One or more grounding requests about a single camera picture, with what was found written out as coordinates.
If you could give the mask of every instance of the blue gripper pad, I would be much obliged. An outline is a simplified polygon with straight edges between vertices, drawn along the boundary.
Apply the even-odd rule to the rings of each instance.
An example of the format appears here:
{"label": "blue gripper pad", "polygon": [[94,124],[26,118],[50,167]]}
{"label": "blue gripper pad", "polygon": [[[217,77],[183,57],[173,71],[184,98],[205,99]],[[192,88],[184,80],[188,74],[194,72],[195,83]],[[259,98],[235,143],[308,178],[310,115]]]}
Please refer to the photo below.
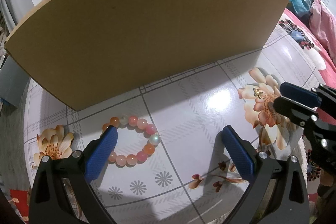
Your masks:
{"label": "blue gripper pad", "polygon": [[110,126],[106,131],[105,136],[100,140],[97,148],[86,161],[84,176],[88,183],[99,177],[99,174],[102,171],[107,159],[117,144],[117,129]]}
{"label": "blue gripper pad", "polygon": [[244,180],[250,181],[254,175],[254,162],[248,155],[241,139],[231,126],[223,128],[221,133],[222,142],[230,154],[230,157]]}
{"label": "blue gripper pad", "polygon": [[282,96],[285,96],[310,108],[321,106],[321,100],[317,94],[288,82],[283,82],[280,85],[280,93]]}

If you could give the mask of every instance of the white pearlescent bead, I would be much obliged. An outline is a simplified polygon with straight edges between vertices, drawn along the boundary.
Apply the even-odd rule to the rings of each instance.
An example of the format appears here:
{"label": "white pearlescent bead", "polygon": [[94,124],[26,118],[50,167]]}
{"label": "white pearlescent bead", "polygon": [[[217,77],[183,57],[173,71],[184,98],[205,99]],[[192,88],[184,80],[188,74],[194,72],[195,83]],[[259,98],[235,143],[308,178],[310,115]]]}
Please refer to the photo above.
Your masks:
{"label": "white pearlescent bead", "polygon": [[119,121],[123,126],[127,125],[128,124],[128,116],[127,115],[122,115],[119,118]]}
{"label": "white pearlescent bead", "polygon": [[152,145],[158,145],[158,144],[161,142],[161,138],[160,138],[159,135],[154,134],[154,135],[150,136],[150,138],[149,138],[149,142],[150,142]]}

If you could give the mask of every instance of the brown cardboard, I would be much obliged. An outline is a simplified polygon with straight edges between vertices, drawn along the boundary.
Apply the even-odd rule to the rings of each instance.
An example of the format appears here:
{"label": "brown cardboard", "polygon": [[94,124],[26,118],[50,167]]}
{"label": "brown cardboard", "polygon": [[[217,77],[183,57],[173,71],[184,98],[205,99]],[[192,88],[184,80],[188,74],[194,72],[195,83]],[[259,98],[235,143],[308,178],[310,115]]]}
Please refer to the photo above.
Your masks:
{"label": "brown cardboard", "polygon": [[46,0],[5,44],[80,110],[189,68],[261,48],[288,0]]}

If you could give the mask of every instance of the pink bedsheet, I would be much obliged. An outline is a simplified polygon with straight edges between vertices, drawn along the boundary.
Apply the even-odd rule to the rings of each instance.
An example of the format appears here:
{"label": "pink bedsheet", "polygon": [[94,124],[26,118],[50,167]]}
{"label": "pink bedsheet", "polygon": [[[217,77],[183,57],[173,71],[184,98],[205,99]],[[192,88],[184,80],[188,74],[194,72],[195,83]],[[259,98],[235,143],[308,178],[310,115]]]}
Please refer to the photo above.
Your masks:
{"label": "pink bedsheet", "polygon": [[309,28],[336,64],[336,18],[321,0],[310,8]]}

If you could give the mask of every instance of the beaded bracelet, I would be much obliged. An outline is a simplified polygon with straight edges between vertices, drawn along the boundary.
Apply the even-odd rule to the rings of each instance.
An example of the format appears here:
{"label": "beaded bracelet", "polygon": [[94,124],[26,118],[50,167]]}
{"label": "beaded bracelet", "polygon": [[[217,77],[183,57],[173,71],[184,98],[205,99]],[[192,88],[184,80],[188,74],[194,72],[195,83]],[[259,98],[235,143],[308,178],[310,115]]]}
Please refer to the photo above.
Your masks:
{"label": "beaded bracelet", "polygon": [[132,127],[138,127],[141,130],[145,130],[149,135],[149,143],[146,144],[142,151],[139,151],[137,155],[129,154],[127,157],[124,155],[117,155],[114,151],[112,151],[109,156],[110,163],[116,163],[120,167],[124,167],[126,163],[130,166],[134,166],[138,161],[144,162],[147,160],[148,155],[152,155],[155,151],[155,146],[157,146],[161,142],[161,138],[158,134],[156,126],[152,123],[148,124],[146,119],[138,119],[137,116],[126,116],[122,115],[120,119],[118,117],[112,117],[110,119],[110,123],[106,123],[103,125],[103,132],[107,129],[109,125],[118,128],[119,125],[126,126],[129,124]]}

